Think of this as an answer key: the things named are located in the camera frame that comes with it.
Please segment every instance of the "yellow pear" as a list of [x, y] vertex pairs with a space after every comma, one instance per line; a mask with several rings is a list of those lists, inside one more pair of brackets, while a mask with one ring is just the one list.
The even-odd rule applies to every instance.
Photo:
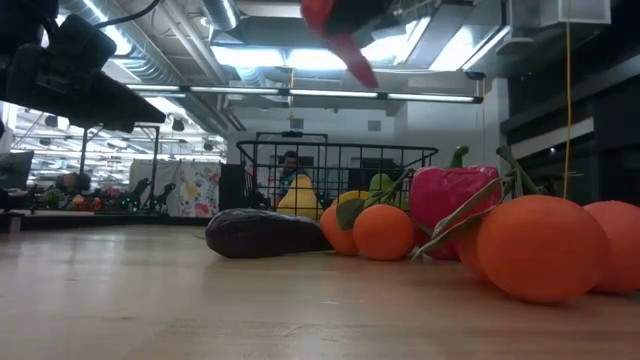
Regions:
[[285, 215], [303, 216], [312, 220], [322, 217], [322, 205], [313, 193], [311, 179], [307, 175], [298, 175], [291, 182], [289, 191], [280, 205], [278, 212]]

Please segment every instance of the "green stem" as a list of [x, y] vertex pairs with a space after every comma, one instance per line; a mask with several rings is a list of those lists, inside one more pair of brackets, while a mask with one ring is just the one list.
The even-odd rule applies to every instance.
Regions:
[[456, 151], [453, 152], [453, 156], [451, 157], [451, 163], [449, 164], [450, 169], [460, 169], [463, 167], [462, 159], [465, 155], [469, 153], [469, 147], [458, 146]]
[[529, 188], [531, 192], [538, 195], [542, 194], [542, 192], [536, 186], [533, 180], [531, 180], [531, 178], [529, 177], [529, 175], [527, 175], [527, 173], [524, 171], [522, 166], [520, 166], [520, 164], [518, 163], [518, 160], [516, 160], [516, 158], [513, 156], [513, 153], [511, 152], [511, 149], [508, 146], [499, 147], [498, 150], [496, 150], [496, 154], [498, 154], [498, 156], [500, 156], [502, 159], [508, 162], [513, 169], [515, 169], [518, 173], [520, 173], [520, 176], [522, 177], [522, 182], [524, 183], [524, 185], [526, 185]]

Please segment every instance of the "pear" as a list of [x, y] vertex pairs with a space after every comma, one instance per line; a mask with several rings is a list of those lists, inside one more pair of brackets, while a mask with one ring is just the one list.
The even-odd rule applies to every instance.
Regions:
[[313, 193], [311, 179], [307, 175], [298, 175], [291, 182], [289, 191], [280, 205], [278, 212], [285, 215], [297, 215], [311, 220], [320, 220], [322, 217], [322, 205]]
[[378, 191], [386, 190], [393, 186], [393, 180], [385, 173], [376, 174], [369, 183], [369, 196], [375, 195]]

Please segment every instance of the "person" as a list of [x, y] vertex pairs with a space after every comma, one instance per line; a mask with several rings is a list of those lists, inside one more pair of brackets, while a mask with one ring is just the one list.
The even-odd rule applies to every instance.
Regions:
[[307, 172], [304, 171], [304, 169], [298, 168], [298, 153], [295, 151], [287, 151], [284, 154], [284, 167], [282, 168], [282, 173], [278, 180], [278, 193], [276, 195], [275, 204], [276, 208], [280, 204], [280, 201], [282, 201], [282, 198], [287, 195], [293, 179], [298, 175], [307, 175]]
[[56, 189], [66, 194], [80, 194], [91, 188], [91, 177], [87, 174], [71, 173], [56, 179]]

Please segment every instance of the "plastic vegetable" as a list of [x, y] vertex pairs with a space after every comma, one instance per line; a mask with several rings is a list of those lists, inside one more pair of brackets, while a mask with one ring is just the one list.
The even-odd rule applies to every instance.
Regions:
[[311, 179], [307, 175], [298, 175], [291, 182], [289, 191], [280, 204], [278, 212], [286, 215], [303, 216], [313, 220], [322, 217], [322, 205], [313, 193]]
[[315, 221], [254, 209], [218, 213], [207, 226], [206, 240], [211, 250], [237, 259], [331, 250]]
[[[492, 166], [462, 168], [462, 157], [468, 151], [466, 146], [456, 149], [450, 168], [427, 167], [416, 171], [409, 197], [410, 213], [418, 227], [425, 230], [416, 233], [417, 246], [427, 244], [430, 240], [427, 232], [433, 232], [440, 221], [455, 212], [492, 180], [500, 177], [498, 170]], [[494, 207], [501, 198], [502, 192], [496, 188], [490, 196], [463, 214], [458, 222]], [[427, 255], [438, 260], [457, 260], [457, 241], [450, 240]]]

